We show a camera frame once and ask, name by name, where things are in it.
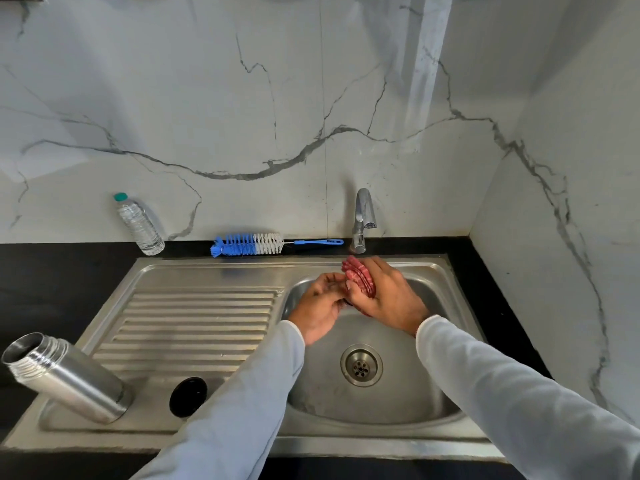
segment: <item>water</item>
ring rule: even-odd
[[[118,214],[142,252],[147,256],[155,256],[162,252],[164,241],[140,204],[128,198],[117,202],[116,205]]]

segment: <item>red patterned cloth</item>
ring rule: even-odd
[[[369,298],[376,297],[376,285],[369,274],[369,270],[354,256],[349,256],[345,261],[342,261],[342,272],[347,275],[348,279],[356,282],[362,292]]]

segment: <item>drain strainer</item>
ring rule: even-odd
[[[373,386],[382,377],[380,355],[364,344],[356,344],[344,351],[340,358],[340,368],[344,377],[354,386]]]

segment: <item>black countertop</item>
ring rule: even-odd
[[[209,241],[168,242],[164,258],[209,256]],[[347,255],[346,246],[296,246],[283,254]],[[367,239],[368,255],[446,255],[487,341],[550,377],[498,286],[467,237]],[[0,245],[0,351],[32,331],[75,342],[117,284],[142,257],[132,242]],[[35,393],[0,368],[0,439]],[[114,453],[0,453],[0,477],[127,479],[153,455]],[[281,479],[521,479],[510,465],[471,461],[358,458],[269,459],[264,476]]]

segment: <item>sleeve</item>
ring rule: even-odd
[[[640,479],[640,430],[433,316],[416,334],[442,391],[529,479]]]
[[[278,323],[132,480],[258,478],[304,355],[298,328]]]

